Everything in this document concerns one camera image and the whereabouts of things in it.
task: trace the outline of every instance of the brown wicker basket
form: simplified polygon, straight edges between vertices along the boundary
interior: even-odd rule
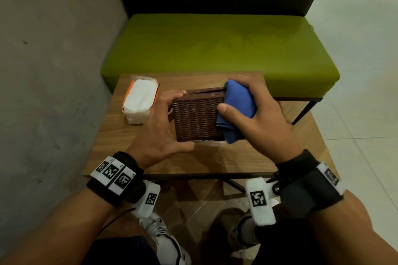
[[[177,141],[223,141],[216,127],[217,105],[224,101],[225,87],[187,90],[172,103]]]

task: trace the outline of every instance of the left hand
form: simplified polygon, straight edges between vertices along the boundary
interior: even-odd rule
[[[141,131],[127,149],[142,169],[147,169],[166,158],[181,152],[190,152],[195,147],[193,142],[177,142],[169,130],[169,106],[176,98],[186,94],[183,90],[162,92],[151,109]]]

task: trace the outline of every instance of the concrete wall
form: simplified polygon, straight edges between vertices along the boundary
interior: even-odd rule
[[[83,180],[121,0],[0,0],[0,253]]]

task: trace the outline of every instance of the wooden table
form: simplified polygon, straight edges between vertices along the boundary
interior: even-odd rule
[[[162,73],[145,76],[156,78],[160,83],[160,90],[166,91],[221,87],[228,77],[237,74],[264,81],[263,74],[259,71]],[[130,82],[130,75],[122,75],[117,83],[83,170],[84,175],[89,175],[107,156],[126,150],[141,128],[140,125],[129,125],[121,111]],[[305,105],[306,102],[281,102],[283,113],[289,122],[292,122]],[[303,147],[337,173],[311,113],[292,128]],[[175,137],[173,121],[170,123],[170,130]],[[274,163],[254,150],[246,140],[231,145],[226,142],[199,142],[193,152],[174,155],[147,169],[145,178],[235,179],[270,177],[275,171]]]

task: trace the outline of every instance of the blue towel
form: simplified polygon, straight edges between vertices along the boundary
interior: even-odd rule
[[[234,106],[243,115],[254,117],[256,114],[256,104],[249,89],[242,86],[236,81],[229,80],[225,83],[226,92],[224,103]],[[217,115],[216,126],[219,127],[224,134],[227,143],[232,144],[240,139],[244,139],[243,134],[233,125],[231,125],[222,115]]]

